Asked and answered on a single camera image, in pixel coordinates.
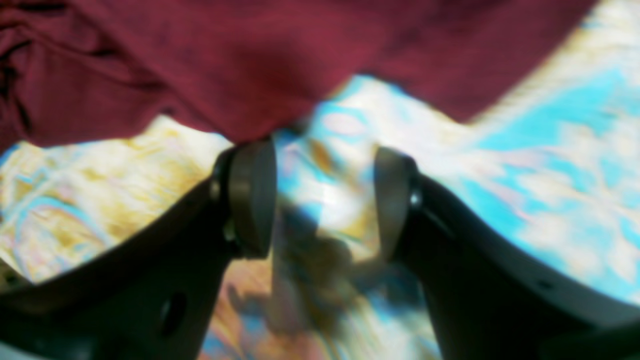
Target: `maroon shirt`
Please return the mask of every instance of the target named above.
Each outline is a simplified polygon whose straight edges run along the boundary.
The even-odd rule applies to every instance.
[[[233,142],[352,74],[464,122],[595,0],[0,0],[0,153],[140,133],[158,114]]]

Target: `colorful patterned fabric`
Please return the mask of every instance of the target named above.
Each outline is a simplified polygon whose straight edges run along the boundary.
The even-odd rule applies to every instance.
[[[440,358],[410,274],[345,266],[378,251],[381,145],[541,261],[640,304],[639,10],[603,0],[471,125],[356,76],[300,129],[276,133],[273,251],[229,268],[202,359]],[[131,140],[21,144],[0,160],[0,256],[34,281],[88,261],[160,215],[229,145],[168,118]]]

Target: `bedspread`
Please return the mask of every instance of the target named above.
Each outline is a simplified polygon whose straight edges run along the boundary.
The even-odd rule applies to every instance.
[[[378,251],[381,145],[412,155],[541,261],[640,304],[639,10],[637,0],[601,1],[471,124],[355,76],[299,128],[277,131],[273,250],[232,263],[201,358],[440,358],[410,274],[342,266]],[[34,281],[88,261],[153,221],[229,146],[167,117],[130,140],[22,143],[0,160],[0,257]]]

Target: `fabric fold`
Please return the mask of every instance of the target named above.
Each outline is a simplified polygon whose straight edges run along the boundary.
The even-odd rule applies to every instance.
[[[63,145],[130,137],[167,113],[248,142],[363,72],[465,122],[535,68],[594,3],[7,0],[0,129]]]

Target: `hole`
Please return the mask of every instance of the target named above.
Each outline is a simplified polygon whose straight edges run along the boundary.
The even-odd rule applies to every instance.
[[[543,290],[553,290],[554,285],[546,280],[538,280],[538,286]]]
[[[20,278],[18,278],[13,273],[6,274],[4,276],[4,279],[5,279],[6,283],[9,284],[9,285],[16,285],[18,282],[20,282]]]
[[[187,295],[173,294],[162,306],[160,312],[160,335],[171,336],[180,327],[187,312]]]

